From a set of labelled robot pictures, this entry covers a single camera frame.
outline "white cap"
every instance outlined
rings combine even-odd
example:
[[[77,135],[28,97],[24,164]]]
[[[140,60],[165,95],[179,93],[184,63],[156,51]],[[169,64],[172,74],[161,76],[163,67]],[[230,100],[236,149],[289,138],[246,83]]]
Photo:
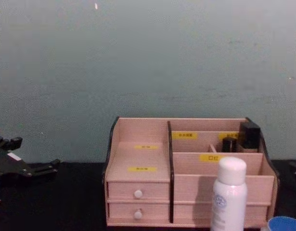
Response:
[[[218,180],[227,185],[241,185],[245,182],[246,163],[236,157],[224,157],[219,161]]]

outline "black table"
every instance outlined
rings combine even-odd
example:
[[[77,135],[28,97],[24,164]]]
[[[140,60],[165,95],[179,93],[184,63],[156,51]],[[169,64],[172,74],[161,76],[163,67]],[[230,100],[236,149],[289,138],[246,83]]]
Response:
[[[289,173],[287,161],[273,163],[281,174],[282,182],[277,215],[296,218],[296,184]],[[54,181],[29,187],[1,188],[0,231],[105,230],[102,168],[102,163],[61,163]]]

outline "light blue wall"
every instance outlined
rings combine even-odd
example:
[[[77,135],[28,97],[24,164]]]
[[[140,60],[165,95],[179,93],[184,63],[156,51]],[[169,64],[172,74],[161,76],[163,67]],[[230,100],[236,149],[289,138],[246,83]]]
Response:
[[[19,156],[104,161],[117,115],[248,116],[296,158],[296,0],[0,0],[0,135]]]

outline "black edge trim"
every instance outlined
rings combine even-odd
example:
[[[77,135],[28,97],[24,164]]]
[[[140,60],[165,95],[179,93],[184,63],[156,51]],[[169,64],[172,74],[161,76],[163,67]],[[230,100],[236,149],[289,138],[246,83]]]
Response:
[[[173,169],[173,154],[172,154],[172,135],[171,135],[171,124],[167,121],[168,125],[168,142],[169,142],[169,163],[170,163],[170,205],[169,205],[169,221],[173,223],[173,201],[174,201],[174,182],[175,175]]]
[[[253,122],[250,118],[246,117],[246,119],[250,122]],[[264,156],[269,164],[269,166],[272,168],[272,170],[275,172],[275,175],[277,177],[277,184],[278,184],[278,188],[277,188],[277,195],[276,195],[276,203],[275,203],[275,209],[274,209],[274,216],[277,214],[277,211],[278,211],[278,205],[279,205],[279,191],[280,191],[280,187],[281,187],[281,182],[280,182],[280,174],[279,174],[279,171],[275,168],[275,166],[273,165],[273,163],[271,162],[271,159],[269,157],[269,154],[268,154],[268,149],[267,149],[267,146],[265,144],[265,140],[264,140],[264,136],[263,136],[263,133],[262,131],[260,130],[260,136],[261,136],[261,141],[262,141],[262,147],[263,147],[263,152],[264,152]]]
[[[104,226],[105,227],[107,226],[106,201],[105,201],[105,173],[106,173],[107,166],[108,166],[109,159],[110,159],[111,144],[112,144],[112,141],[113,141],[114,129],[115,129],[115,126],[116,126],[118,120],[119,120],[119,117],[117,116],[114,123],[113,123],[113,125],[111,126],[111,129],[110,129],[109,141],[108,141],[108,147],[107,147],[107,156],[106,156],[106,160],[105,160],[103,170],[102,170],[102,198],[103,198],[103,205],[102,206],[103,206],[103,220],[104,220]]]

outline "wooden desktop organizer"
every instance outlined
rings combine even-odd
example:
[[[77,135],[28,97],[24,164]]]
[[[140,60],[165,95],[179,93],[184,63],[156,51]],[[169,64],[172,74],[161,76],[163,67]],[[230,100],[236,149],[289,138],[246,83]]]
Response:
[[[243,119],[117,118],[103,171],[107,226],[209,227],[218,161],[247,164],[245,228],[273,217],[278,174],[263,136],[257,153],[221,153]]]

